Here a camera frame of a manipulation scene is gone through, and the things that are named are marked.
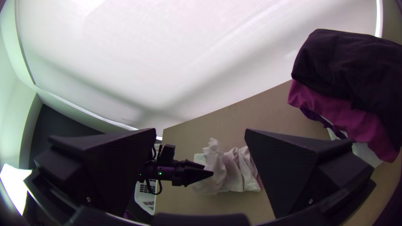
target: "black cable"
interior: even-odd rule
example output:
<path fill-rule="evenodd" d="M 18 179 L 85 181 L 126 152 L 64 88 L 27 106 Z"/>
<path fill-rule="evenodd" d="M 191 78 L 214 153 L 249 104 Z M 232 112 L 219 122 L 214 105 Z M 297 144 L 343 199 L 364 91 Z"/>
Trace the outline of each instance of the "black cable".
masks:
<path fill-rule="evenodd" d="M 156 158 L 156 149 L 155 149 L 155 145 L 152 146 L 152 151 L 154 152 L 154 155 L 152 155 L 152 159 Z"/>
<path fill-rule="evenodd" d="M 158 157 L 156 158 L 156 161 L 158 161 L 159 157 L 160 157 L 160 152 L 162 151 L 162 145 L 159 145 L 159 149 L 158 149 Z"/>
<path fill-rule="evenodd" d="M 160 190 L 158 191 L 158 193 L 155 193 L 155 192 L 152 190 L 151 184 L 150 184 L 150 182 L 149 182 L 149 179 L 145 179 L 145 182 L 147 183 L 148 191 L 149 191 L 151 194 L 153 194 L 153 195 L 158 195 L 158 194 L 160 194 L 160 193 L 162 192 L 162 183 L 160 182 L 160 180 L 158 180 L 159 188 L 160 188 Z"/>
<path fill-rule="evenodd" d="M 126 210 L 126 212 L 128 212 L 136 221 L 138 221 L 140 223 L 144 223 L 144 222 L 140 221 L 137 217 L 135 217 L 135 215 L 132 214 L 130 211 Z"/>

